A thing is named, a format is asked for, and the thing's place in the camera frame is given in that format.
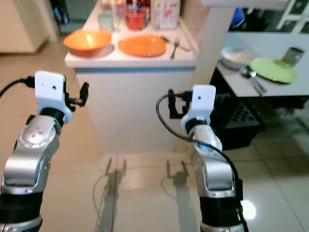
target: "countertop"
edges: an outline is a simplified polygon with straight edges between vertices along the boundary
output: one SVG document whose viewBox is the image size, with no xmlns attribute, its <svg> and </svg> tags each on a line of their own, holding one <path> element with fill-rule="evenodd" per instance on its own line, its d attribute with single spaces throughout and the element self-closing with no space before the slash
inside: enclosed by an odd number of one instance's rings
<svg viewBox="0 0 309 232">
<path fill-rule="evenodd" d="M 279 84 L 257 77 L 267 89 L 264 96 L 309 96 L 309 35 L 294 35 L 285 33 L 228 33 L 225 46 L 246 48 L 255 57 L 282 59 L 289 47 L 296 46 L 305 50 L 305 54 L 295 66 L 297 79 L 291 84 Z M 229 70 L 218 63 L 218 70 L 238 97 L 259 97 L 249 79 L 239 72 Z"/>
<path fill-rule="evenodd" d="M 101 13 L 101 7 L 97 3 L 92 13 L 87 19 L 83 29 L 98 31 L 98 14 Z M 177 49 L 174 60 L 170 60 L 170 55 L 173 51 L 173 44 L 167 43 L 165 54 L 153 58 L 140 58 L 127 55 L 118 48 L 118 41 L 144 34 L 162 35 L 174 41 L 180 38 L 180 43 L 183 46 L 191 48 L 190 43 L 181 27 L 172 31 L 154 31 L 151 26 L 148 26 L 142 31 L 129 31 L 124 24 L 119 26 L 119 32 L 113 32 L 112 44 L 107 47 L 102 54 L 93 58 L 82 58 L 72 55 L 70 52 L 65 57 L 65 63 L 72 68 L 115 68 L 115 67 L 195 67 L 197 64 L 197 55 L 191 49 L 190 52 L 185 52 Z"/>
</svg>

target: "red cup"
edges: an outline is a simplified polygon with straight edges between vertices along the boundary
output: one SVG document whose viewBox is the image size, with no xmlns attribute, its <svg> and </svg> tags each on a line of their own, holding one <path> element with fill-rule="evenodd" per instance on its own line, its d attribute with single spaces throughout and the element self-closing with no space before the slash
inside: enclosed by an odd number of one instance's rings
<svg viewBox="0 0 309 232">
<path fill-rule="evenodd" d="M 142 30 L 145 27 L 147 12 L 125 11 L 126 25 L 130 30 Z"/>
</svg>

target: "orange plate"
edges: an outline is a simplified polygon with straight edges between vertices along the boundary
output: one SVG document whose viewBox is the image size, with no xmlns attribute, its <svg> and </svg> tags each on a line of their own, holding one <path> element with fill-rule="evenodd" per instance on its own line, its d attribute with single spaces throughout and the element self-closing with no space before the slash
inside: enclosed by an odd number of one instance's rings
<svg viewBox="0 0 309 232">
<path fill-rule="evenodd" d="M 112 42 L 112 34 L 107 31 L 85 31 L 79 29 L 68 35 L 63 45 L 82 57 L 93 57 Z"/>
<path fill-rule="evenodd" d="M 165 53 L 165 41 L 153 35 L 137 36 L 118 42 L 121 51 L 138 57 L 153 57 Z"/>
</svg>

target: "blue object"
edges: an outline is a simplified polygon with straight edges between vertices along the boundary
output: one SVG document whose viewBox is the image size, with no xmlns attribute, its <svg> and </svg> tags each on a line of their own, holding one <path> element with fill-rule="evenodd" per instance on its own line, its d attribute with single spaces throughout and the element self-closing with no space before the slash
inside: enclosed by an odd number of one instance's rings
<svg viewBox="0 0 309 232">
<path fill-rule="evenodd" d="M 236 28 L 245 20 L 245 13 L 242 8 L 237 7 L 232 19 L 231 27 Z"/>
</svg>

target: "fork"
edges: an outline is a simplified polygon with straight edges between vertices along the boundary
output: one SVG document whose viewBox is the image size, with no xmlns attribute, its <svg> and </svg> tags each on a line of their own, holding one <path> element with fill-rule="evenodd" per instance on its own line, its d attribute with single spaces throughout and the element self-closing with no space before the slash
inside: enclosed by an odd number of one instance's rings
<svg viewBox="0 0 309 232">
<path fill-rule="evenodd" d="M 170 59 L 175 59 L 176 49 L 179 46 L 179 44 L 180 44 L 180 39 L 177 38 L 174 42 L 174 51 L 173 51 L 172 55 L 170 55 Z"/>
</svg>

